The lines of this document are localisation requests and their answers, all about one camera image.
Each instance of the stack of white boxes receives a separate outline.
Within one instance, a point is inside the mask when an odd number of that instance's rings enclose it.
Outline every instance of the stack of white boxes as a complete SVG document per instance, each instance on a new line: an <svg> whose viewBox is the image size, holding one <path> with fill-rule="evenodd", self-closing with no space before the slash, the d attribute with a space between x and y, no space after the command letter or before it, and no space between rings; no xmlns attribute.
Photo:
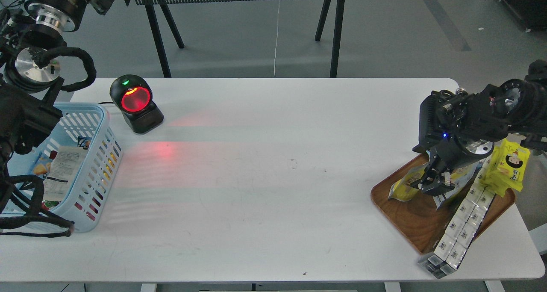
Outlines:
<svg viewBox="0 0 547 292"><path fill-rule="evenodd" d="M443 278L458 269L494 200L495 194L479 182L485 168L481 169L465 199L446 224L444 235L436 242L434 250L418 262L436 278Z"/></svg>

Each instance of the white cable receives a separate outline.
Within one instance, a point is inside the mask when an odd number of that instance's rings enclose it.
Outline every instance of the white cable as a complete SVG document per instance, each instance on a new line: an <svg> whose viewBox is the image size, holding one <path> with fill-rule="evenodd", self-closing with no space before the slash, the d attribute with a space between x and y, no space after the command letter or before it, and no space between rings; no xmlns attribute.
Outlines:
<svg viewBox="0 0 547 292"><path fill-rule="evenodd" d="M279 9L281 8L281 0L277 4L277 34L275 35L275 53L273 55L273 77L275 78L275 61L277 59L277 40L279 39Z"/></svg>

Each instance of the blue plastic basket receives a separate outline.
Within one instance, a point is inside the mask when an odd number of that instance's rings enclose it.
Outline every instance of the blue plastic basket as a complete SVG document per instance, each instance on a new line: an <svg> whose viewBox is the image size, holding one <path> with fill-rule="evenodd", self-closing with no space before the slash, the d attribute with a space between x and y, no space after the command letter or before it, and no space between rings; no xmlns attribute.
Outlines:
<svg viewBox="0 0 547 292"><path fill-rule="evenodd" d="M104 203L121 162L122 150L114 133L108 127L109 115L100 105L94 103L56 103L63 117L51 135L31 153L14 154L8 162L10 175L32 174L39 156L49 156L60 146L76 146L78 137L92 137L88 154L65 199L50 211L74 221L78 232L90 231L101 217ZM11 202L0 217L22 216L24 212ZM53 224L31 222L25 227L41 232L64 231Z"/></svg>

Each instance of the yellow snack bag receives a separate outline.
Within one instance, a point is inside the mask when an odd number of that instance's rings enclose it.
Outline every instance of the yellow snack bag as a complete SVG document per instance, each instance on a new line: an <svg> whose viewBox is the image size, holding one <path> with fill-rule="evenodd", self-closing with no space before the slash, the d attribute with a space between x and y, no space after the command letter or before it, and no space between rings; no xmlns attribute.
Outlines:
<svg viewBox="0 0 547 292"><path fill-rule="evenodd" d="M402 179L391 185L389 196L387 198L394 198L401 202L407 202L414 198L416 193L420 190L411 187L410 184L422 177L426 166L427 164L424 164L422 166L411 168Z"/></svg>
<svg viewBox="0 0 547 292"><path fill-rule="evenodd" d="M499 147L494 148L490 167L481 182L502 197L508 187L521 191L529 157L530 150L504 139Z"/></svg>

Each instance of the wooden tray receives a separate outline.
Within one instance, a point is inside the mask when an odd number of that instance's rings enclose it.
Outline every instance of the wooden tray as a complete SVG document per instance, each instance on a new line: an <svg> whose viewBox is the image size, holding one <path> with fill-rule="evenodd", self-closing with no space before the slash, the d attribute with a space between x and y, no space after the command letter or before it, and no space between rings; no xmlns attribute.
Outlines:
<svg viewBox="0 0 547 292"><path fill-rule="evenodd" d="M432 196L421 192L408 202L401 202L396 199L388 200L387 197L391 185L402 179L410 168L422 165L427 161L426 155L417 156L377 184L371 191L374 204L422 254L430 251L432 242L435 241L433 238L442 235L441 231L446 222L453 216L454 211L447 206L436 210ZM470 187L471 185L464 187L462 193L467 193ZM477 232L477 237L503 214L515 202L515 199L515 193L512 189L508 189L503 198L496 195Z"/></svg>

